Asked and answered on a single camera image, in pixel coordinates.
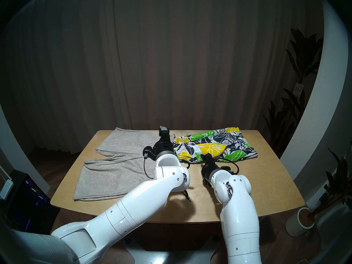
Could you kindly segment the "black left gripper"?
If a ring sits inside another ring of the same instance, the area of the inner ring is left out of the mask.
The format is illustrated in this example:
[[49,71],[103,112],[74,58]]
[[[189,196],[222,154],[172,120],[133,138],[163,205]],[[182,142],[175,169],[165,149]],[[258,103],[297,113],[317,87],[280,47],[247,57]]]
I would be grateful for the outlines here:
[[163,152],[167,154],[173,154],[176,156],[172,141],[170,139],[170,132],[168,128],[164,126],[159,127],[160,139],[153,146],[153,154],[155,157],[159,157]]

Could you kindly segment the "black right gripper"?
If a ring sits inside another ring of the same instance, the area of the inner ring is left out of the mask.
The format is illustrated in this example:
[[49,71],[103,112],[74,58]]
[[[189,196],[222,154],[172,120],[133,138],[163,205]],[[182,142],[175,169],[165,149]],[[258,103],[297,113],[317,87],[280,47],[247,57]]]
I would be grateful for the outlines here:
[[215,159],[211,154],[201,154],[201,158],[204,162],[204,165],[201,169],[201,176],[204,186],[212,187],[211,178],[213,176],[213,172],[220,170],[220,168],[216,165]]

